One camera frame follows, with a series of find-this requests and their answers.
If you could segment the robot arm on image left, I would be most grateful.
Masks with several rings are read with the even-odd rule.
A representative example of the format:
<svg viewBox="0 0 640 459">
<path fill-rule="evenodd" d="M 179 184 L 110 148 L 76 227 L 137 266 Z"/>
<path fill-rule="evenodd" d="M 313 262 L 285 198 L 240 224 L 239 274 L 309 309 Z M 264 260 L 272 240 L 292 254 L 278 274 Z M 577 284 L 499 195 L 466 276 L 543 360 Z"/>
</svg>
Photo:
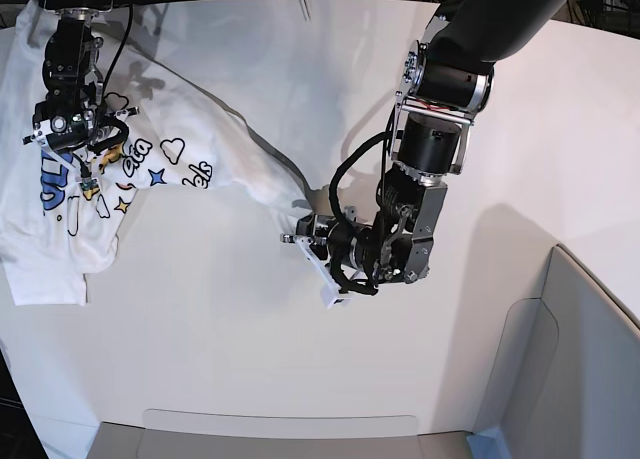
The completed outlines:
<svg viewBox="0 0 640 459">
<path fill-rule="evenodd" d="M 93 164 L 101 153 L 126 141 L 126 120 L 137 107 L 108 105 L 106 91 L 118 60 L 106 74 L 98 68 L 103 39 L 92 32 L 92 21 L 103 13 L 90 6 L 57 11 L 55 32 L 45 45 L 42 79 L 45 99 L 35 106 L 32 132 L 23 138 L 76 173 L 84 188 L 96 182 Z"/>
</svg>

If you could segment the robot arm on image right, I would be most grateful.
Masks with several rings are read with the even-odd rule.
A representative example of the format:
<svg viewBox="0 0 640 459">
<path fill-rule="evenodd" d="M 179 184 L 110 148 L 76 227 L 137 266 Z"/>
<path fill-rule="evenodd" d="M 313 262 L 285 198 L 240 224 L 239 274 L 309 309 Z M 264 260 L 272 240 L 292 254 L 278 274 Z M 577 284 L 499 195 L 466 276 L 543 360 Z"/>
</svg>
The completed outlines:
<svg viewBox="0 0 640 459">
<path fill-rule="evenodd" d="M 447 186 L 461 173 L 470 129 L 485 109 L 495 65 L 520 51 L 568 0 L 443 0 L 403 66 L 386 128 L 336 169 L 330 213 L 301 219 L 282 241 L 298 246 L 321 274 L 327 306 L 373 296 L 384 284 L 425 278 Z M 340 203 L 345 174 L 381 151 L 374 220 Z"/>
</svg>

